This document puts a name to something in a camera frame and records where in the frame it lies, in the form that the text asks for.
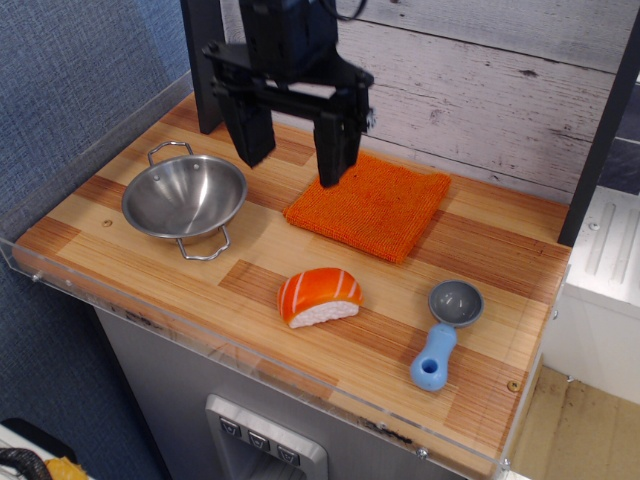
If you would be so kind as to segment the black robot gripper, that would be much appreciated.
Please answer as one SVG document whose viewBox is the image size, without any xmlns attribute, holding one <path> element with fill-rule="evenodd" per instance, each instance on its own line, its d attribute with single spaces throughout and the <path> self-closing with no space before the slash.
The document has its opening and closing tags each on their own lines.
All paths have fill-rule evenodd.
<svg viewBox="0 0 640 480">
<path fill-rule="evenodd" d="M 319 181 L 337 185 L 374 124 L 373 76 L 337 52 L 338 23 L 355 20 L 334 1 L 241 1 L 245 41 L 211 42 L 212 87 L 241 160 L 261 163 L 276 147 L 271 112 L 314 120 Z"/>
</svg>

